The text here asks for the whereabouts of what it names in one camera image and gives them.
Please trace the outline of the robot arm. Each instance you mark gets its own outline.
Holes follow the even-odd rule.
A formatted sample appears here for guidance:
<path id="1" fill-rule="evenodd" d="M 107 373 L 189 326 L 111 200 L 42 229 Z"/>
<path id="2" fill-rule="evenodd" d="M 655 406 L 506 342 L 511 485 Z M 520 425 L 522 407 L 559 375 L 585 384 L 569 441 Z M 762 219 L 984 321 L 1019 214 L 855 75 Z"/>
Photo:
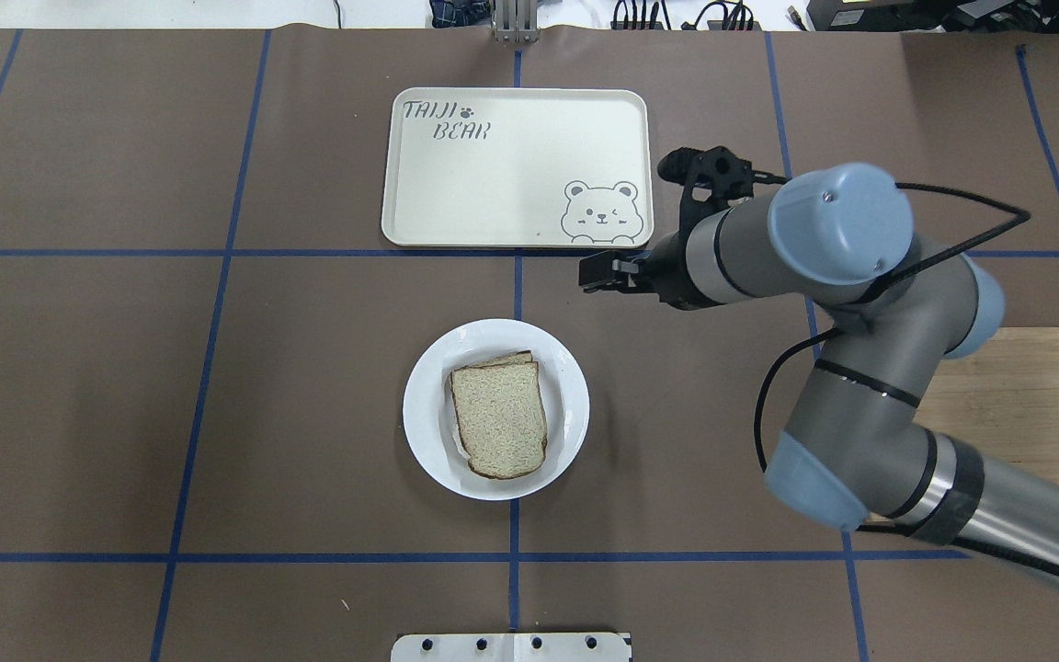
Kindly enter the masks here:
<path id="1" fill-rule="evenodd" d="M 954 545 L 1059 588 L 1059 485 L 917 423 L 944 360 L 983 347 L 1003 290 L 968 250 L 1029 219 L 1019 207 L 936 187 L 1008 220 L 957 245 L 918 234 L 887 172 L 850 163 L 780 177 L 723 148 L 680 148 L 659 176 L 682 186 L 679 229 L 647 256 L 580 261 L 586 292 L 654 293 L 681 310 L 783 294 L 811 298 L 832 327 L 776 449 L 759 464 L 787 507 L 837 531 Z"/>

